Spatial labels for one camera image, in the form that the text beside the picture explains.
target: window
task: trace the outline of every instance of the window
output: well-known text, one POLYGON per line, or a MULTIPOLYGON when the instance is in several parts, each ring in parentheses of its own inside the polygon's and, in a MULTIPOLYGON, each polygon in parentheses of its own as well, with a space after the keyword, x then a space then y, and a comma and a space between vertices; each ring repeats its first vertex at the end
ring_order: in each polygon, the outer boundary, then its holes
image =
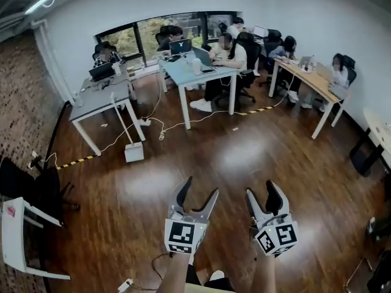
POLYGON ((135 69, 154 65, 158 42, 155 35, 161 26, 176 25, 183 29, 183 37, 192 40, 192 45, 217 41, 221 33, 220 23, 231 25, 236 12, 193 12, 166 15, 130 23, 97 35, 98 42, 109 42, 117 52, 135 69))

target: black pants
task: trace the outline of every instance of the black pants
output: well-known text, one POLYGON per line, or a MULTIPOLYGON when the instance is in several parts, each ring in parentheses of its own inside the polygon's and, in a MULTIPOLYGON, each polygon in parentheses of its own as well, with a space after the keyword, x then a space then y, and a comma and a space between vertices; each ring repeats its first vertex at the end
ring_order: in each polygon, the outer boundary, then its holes
POLYGON ((229 90, 230 87, 228 86, 228 84, 230 83, 230 81, 230 76, 223 77, 220 79, 213 79, 212 81, 207 81, 205 88, 205 100, 212 101, 215 97, 219 96, 222 93, 223 89, 229 90))
POLYGON ((301 85, 301 79, 297 78, 296 76, 293 76, 292 73, 290 73, 289 71, 287 71, 284 68, 279 73, 279 78, 281 80, 287 81, 288 84, 291 83, 292 77, 294 77, 294 79, 293 79, 293 82, 292 82, 290 90, 299 92, 299 88, 300 88, 300 85, 301 85))
MULTIPOLYGON (((196 269, 192 265, 189 265, 188 267, 188 274, 186 275, 186 283, 195 284, 197 286, 201 285, 201 282, 197 277, 196 269)), ((216 290, 223 290, 223 291, 230 291, 230 292, 235 291, 232 288, 231 282, 228 278, 221 278, 217 280, 208 281, 204 284, 204 286, 216 290)))

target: person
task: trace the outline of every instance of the person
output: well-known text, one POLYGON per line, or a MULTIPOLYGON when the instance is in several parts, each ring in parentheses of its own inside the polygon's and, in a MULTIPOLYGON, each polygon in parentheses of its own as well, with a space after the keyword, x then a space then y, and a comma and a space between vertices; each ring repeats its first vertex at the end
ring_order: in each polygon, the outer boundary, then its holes
POLYGON ((183 29, 179 26, 172 26, 169 29, 169 35, 159 45, 158 51, 169 51, 170 42, 176 42, 183 39, 183 29))
MULTIPOLYGON (((292 36, 287 36, 283 41, 282 45, 278 46, 276 49, 272 50, 269 53, 269 62, 266 69, 272 73, 274 67, 274 59, 290 59, 296 60, 294 52, 296 50, 296 40, 292 36)), ((287 81, 291 84, 290 89, 288 90, 288 98, 291 103, 296 103, 299 101, 298 92, 301 85, 301 80, 297 77, 294 77, 292 80, 292 74, 285 70, 284 68, 279 74, 280 79, 287 81)))
MULTIPOLYGON (((238 71, 247 69, 246 50, 228 32, 220 35, 219 42, 210 50, 209 57, 212 60, 212 65, 215 66, 237 68, 238 71)), ((224 77, 206 82, 205 97, 191 102, 190 107, 204 112, 212 112, 212 100, 222 93, 224 87, 229 86, 230 80, 231 77, 224 77)))
MULTIPOLYGON (((255 251, 257 252, 257 265, 250 293, 276 293, 276 259, 274 256, 265 256, 260 248, 255 251)), ((225 277, 224 272, 221 270, 212 274, 210 280, 204 284, 202 291, 198 290, 197 288, 201 286, 201 283, 192 265, 192 260, 190 254, 174 254, 156 293, 217 293, 235 291, 230 280, 225 277)))
MULTIPOLYGON (((348 81, 348 69, 345 66, 345 60, 343 55, 337 53, 332 59, 332 86, 339 86, 346 90, 349 89, 349 81, 348 81)), ((304 102, 301 104, 303 109, 312 109, 312 101, 314 98, 320 98, 323 100, 323 103, 319 110, 324 112, 326 110, 326 106, 328 102, 324 100, 320 95, 315 94, 315 92, 311 91, 305 97, 304 102)))
POLYGON ((232 36, 232 38, 238 38, 238 35, 243 30, 244 21, 240 17, 233 19, 233 24, 227 28, 227 32, 232 36))
POLYGON ((109 43, 99 43, 95 46, 95 53, 99 55, 96 57, 93 67, 98 67, 105 63, 117 63, 121 62, 121 58, 117 52, 115 52, 109 43))

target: white wall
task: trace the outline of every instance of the white wall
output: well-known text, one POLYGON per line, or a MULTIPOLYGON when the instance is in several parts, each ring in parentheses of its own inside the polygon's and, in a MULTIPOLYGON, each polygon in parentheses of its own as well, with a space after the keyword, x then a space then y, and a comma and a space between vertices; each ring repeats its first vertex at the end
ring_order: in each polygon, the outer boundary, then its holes
POLYGON ((243 11, 248 27, 293 35, 299 56, 314 54, 325 64, 337 52, 351 56, 357 79, 347 112, 363 128, 364 106, 391 121, 391 14, 365 0, 72 0, 47 15, 49 37, 72 92, 88 77, 94 35, 155 16, 209 10, 243 11))

